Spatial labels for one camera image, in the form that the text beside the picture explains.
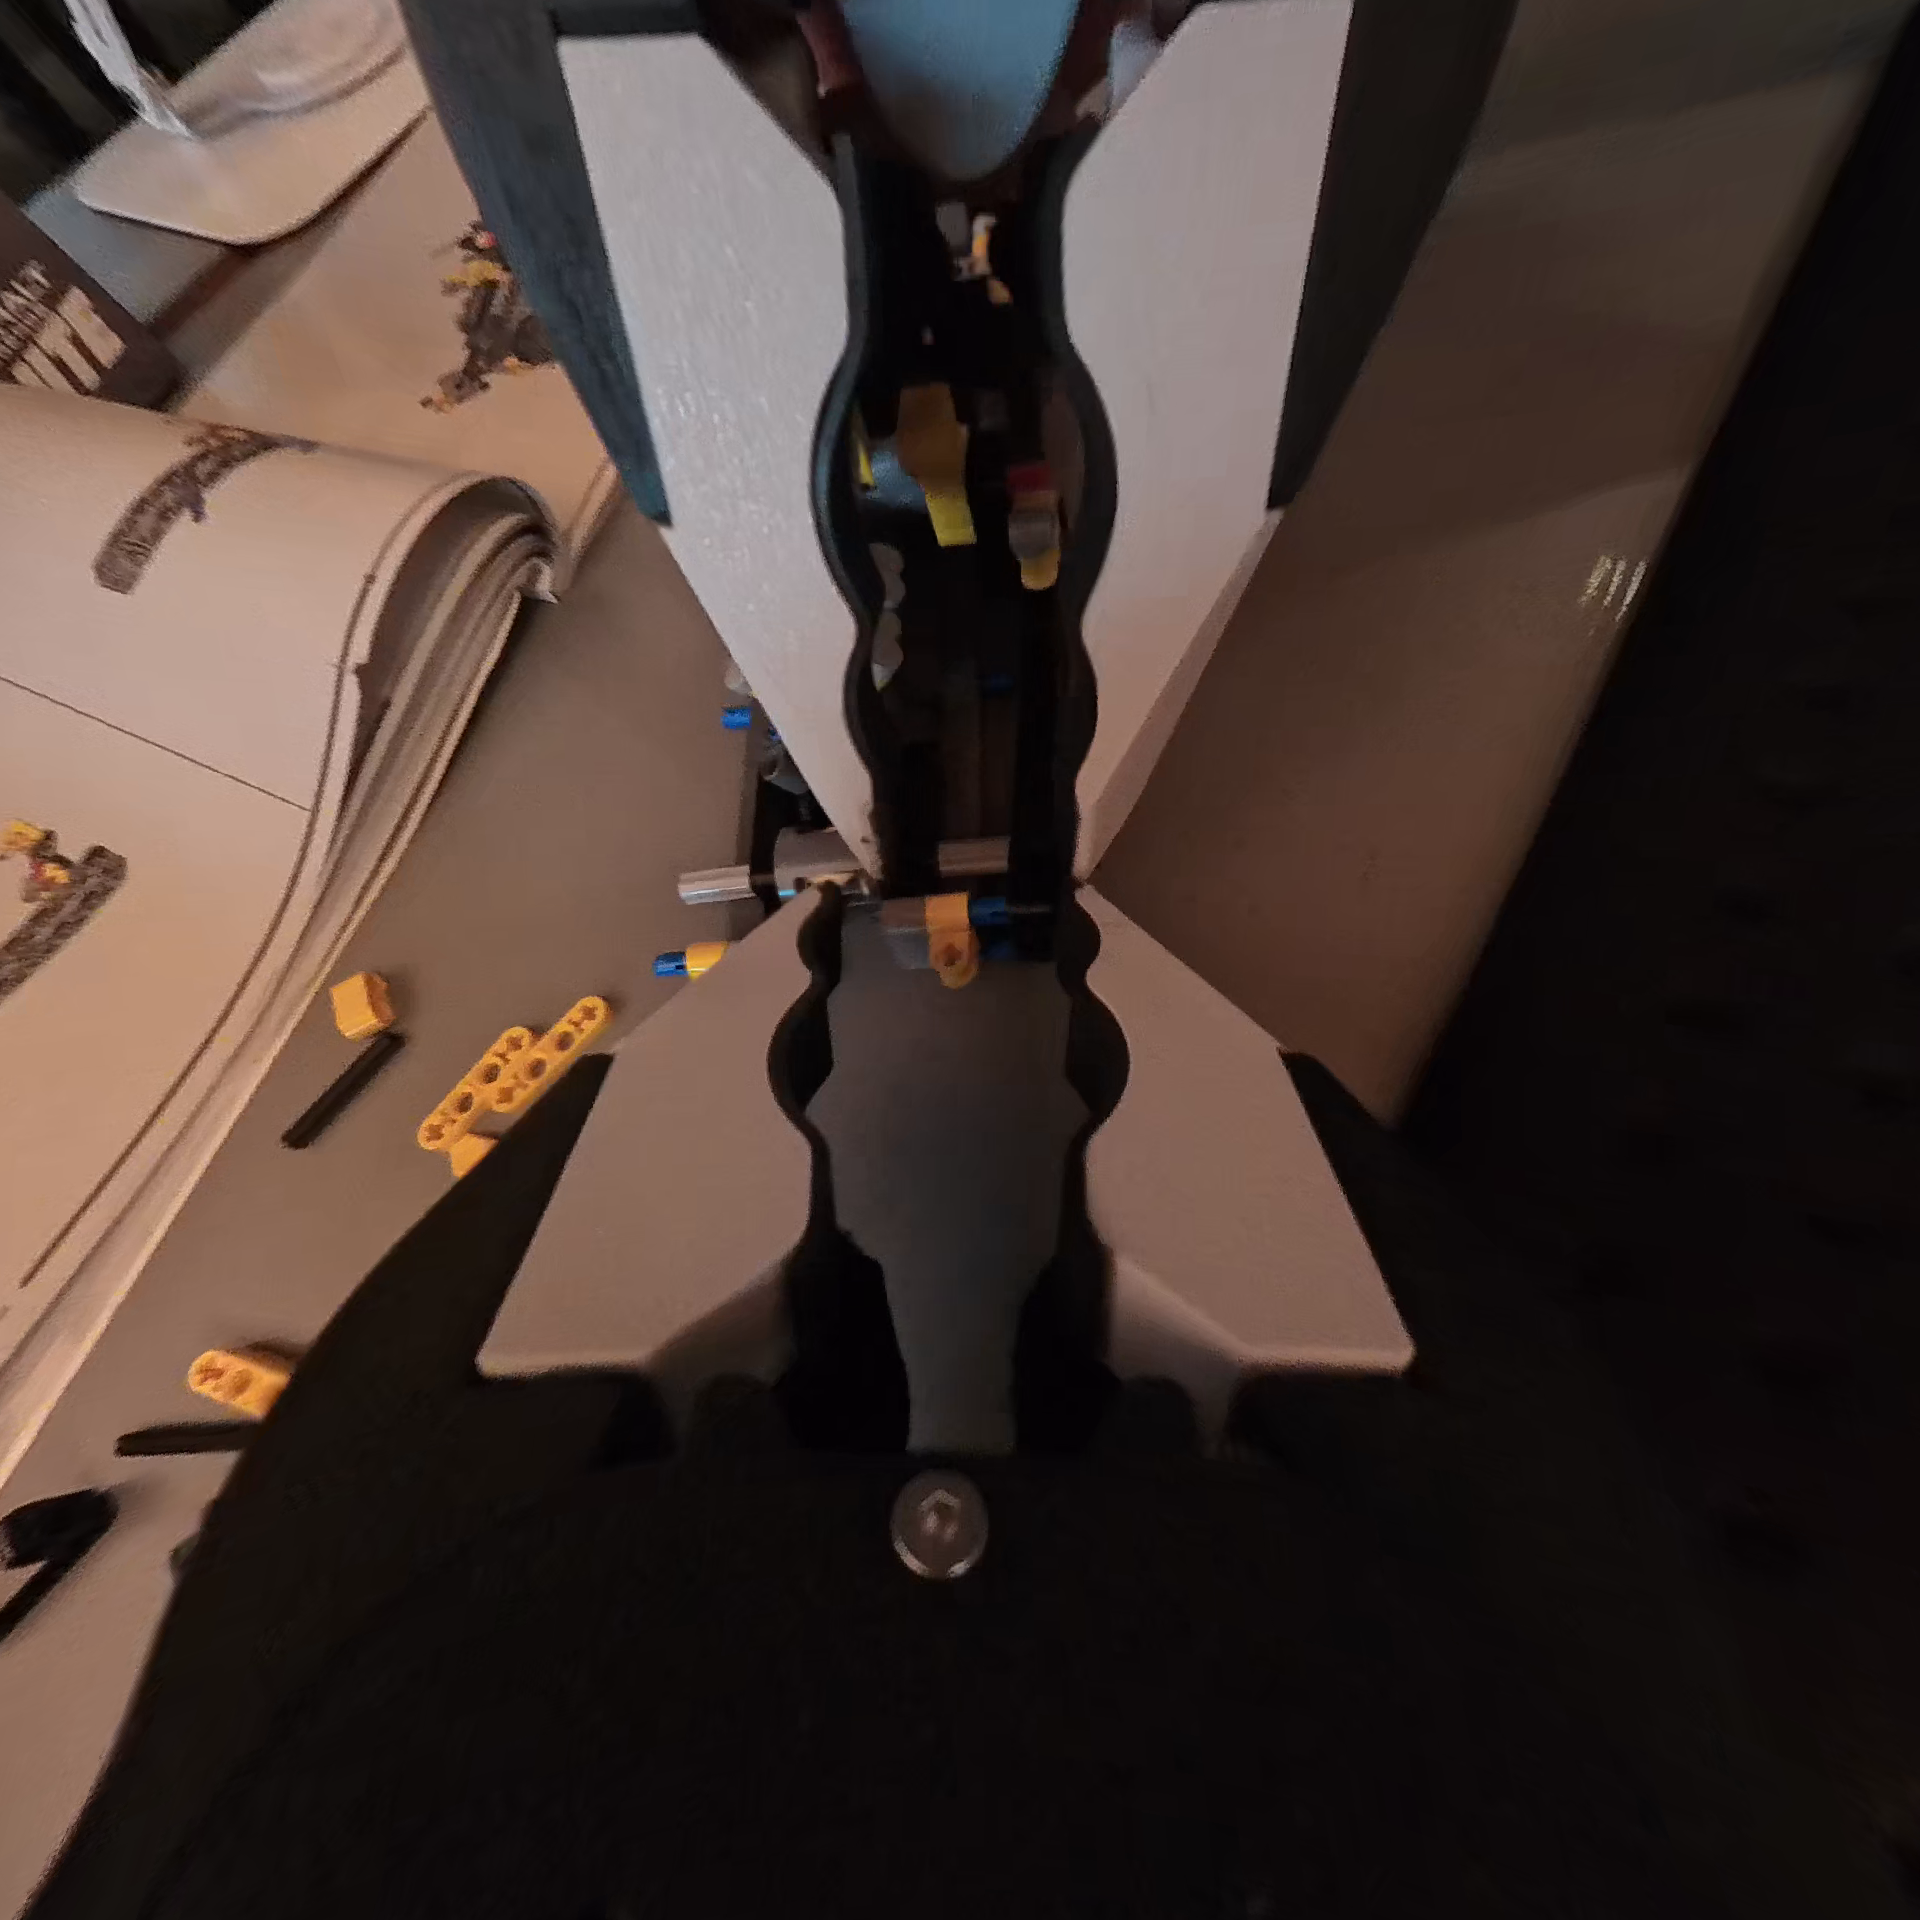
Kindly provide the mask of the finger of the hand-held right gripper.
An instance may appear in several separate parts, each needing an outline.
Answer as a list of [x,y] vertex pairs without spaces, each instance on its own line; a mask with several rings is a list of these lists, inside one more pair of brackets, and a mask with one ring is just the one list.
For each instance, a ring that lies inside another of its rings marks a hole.
[[821,162],[698,33],[559,40],[628,328],[666,543],[868,872],[872,777],[845,682],[856,616],[811,503],[847,344],[843,215]]
[[1063,317],[1115,479],[1083,643],[1085,879],[1139,803],[1272,536],[1269,501],[1352,3],[1203,3],[1094,131]]

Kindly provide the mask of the black perforated mat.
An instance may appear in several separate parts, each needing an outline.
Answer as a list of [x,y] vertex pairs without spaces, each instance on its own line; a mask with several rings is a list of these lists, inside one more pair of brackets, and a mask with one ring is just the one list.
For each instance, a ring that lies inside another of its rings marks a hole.
[[1916,1914],[1917,29],[1408,1143],[1551,1287],[1520,1536],[1700,1914]]

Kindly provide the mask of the grey black lego technic assembly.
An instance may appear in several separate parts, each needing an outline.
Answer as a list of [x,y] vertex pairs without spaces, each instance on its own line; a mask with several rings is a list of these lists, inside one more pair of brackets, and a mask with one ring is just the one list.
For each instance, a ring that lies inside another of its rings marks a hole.
[[847,341],[813,418],[802,531],[824,562],[828,746],[731,642],[724,727],[754,744],[742,889],[764,910],[831,885],[879,910],[912,967],[965,989],[1048,962],[1096,719],[1088,598],[1112,530],[1112,435],[1069,343],[1063,200],[935,187],[840,146]]

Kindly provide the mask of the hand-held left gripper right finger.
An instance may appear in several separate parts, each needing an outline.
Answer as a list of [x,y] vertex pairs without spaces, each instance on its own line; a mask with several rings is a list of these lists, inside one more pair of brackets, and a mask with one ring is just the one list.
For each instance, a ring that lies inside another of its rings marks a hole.
[[1088,1143],[1117,1375],[1396,1375],[1413,1338],[1279,1043],[1094,889],[1125,1079]]

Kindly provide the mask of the short black lego axle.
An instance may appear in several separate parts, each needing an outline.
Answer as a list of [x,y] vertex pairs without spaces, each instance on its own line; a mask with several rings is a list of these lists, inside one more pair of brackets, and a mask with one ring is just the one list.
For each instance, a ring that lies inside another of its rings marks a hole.
[[372,1087],[379,1073],[403,1053],[406,1034],[395,1025],[375,1032],[352,1056],[324,1090],[280,1130],[279,1144],[285,1149],[307,1149],[352,1109],[352,1104]]

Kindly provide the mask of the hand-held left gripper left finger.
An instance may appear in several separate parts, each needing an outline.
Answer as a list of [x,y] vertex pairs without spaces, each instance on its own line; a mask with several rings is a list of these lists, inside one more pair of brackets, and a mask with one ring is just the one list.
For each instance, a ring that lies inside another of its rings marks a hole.
[[811,1147],[771,1067],[811,985],[802,938],[839,897],[780,906],[672,989],[613,1065],[518,1266],[479,1369],[774,1378],[782,1273],[810,1223]]

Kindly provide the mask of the pile of yellow lego pieces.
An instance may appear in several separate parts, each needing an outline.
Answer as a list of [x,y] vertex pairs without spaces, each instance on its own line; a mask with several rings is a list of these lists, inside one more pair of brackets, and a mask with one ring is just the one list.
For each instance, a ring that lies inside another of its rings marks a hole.
[[276,1347],[207,1347],[188,1362],[182,1384],[227,1407],[234,1419],[263,1422],[293,1381],[298,1354]]

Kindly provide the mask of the wooden document stand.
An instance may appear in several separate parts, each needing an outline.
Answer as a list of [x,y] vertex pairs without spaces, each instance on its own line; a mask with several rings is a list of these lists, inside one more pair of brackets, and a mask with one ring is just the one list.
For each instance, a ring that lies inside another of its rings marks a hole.
[[164,81],[107,2],[68,2],[133,119],[64,179],[86,209],[229,249],[280,240],[357,184],[426,111],[395,2],[276,2]]

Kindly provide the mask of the open lego instruction booklet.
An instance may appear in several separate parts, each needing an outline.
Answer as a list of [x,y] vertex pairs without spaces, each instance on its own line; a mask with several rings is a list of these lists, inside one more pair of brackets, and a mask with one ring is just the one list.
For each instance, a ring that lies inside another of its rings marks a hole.
[[5,1474],[616,494],[439,119],[166,414],[5,398]]

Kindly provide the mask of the lego set box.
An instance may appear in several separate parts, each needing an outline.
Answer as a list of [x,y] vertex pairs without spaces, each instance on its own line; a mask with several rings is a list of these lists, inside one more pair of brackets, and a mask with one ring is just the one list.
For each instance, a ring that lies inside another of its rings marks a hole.
[[160,409],[182,386],[166,344],[11,198],[2,198],[2,382],[135,409]]

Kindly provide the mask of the black lego connector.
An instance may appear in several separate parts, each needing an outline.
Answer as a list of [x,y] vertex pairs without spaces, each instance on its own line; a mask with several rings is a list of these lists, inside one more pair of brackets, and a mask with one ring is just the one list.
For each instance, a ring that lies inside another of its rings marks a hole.
[[2,1514],[5,1571],[64,1571],[74,1568],[117,1520],[117,1496],[102,1488],[48,1495]]

